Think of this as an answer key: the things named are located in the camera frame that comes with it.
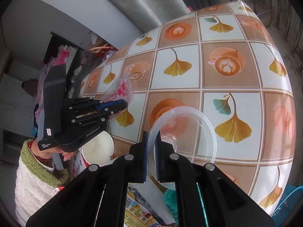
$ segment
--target white paper cup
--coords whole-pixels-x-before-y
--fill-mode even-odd
[[[89,140],[81,148],[77,154],[75,161],[75,176],[79,175],[89,165],[97,164],[104,166],[110,162],[114,153],[114,141],[110,134],[102,131],[100,134]]]

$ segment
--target fleece sleeve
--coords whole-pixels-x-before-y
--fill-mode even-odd
[[[48,172],[28,148],[30,141],[25,141],[21,150],[15,187],[16,216],[22,226],[55,195],[55,188],[69,178],[66,169]]]

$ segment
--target silver satin curtain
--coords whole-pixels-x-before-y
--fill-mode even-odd
[[[189,13],[183,0],[111,0],[142,31],[148,32],[163,23]]]

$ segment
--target green fuzzy cuff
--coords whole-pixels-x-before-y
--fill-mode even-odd
[[[21,150],[21,160],[27,167],[27,169],[35,175],[37,178],[39,178],[42,182],[52,186],[52,187],[58,187],[64,185],[64,183],[69,178],[69,173],[66,169],[62,171],[54,171],[54,175],[50,174],[46,169],[44,169],[39,162],[36,160],[36,158],[31,153],[30,149],[28,148],[28,143],[32,141],[32,139],[26,140],[23,143],[23,147]]]

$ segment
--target green plastic bag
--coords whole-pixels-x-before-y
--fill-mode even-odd
[[[175,190],[167,189],[164,193],[163,200],[165,205],[172,212],[172,215],[178,224],[177,194]]]

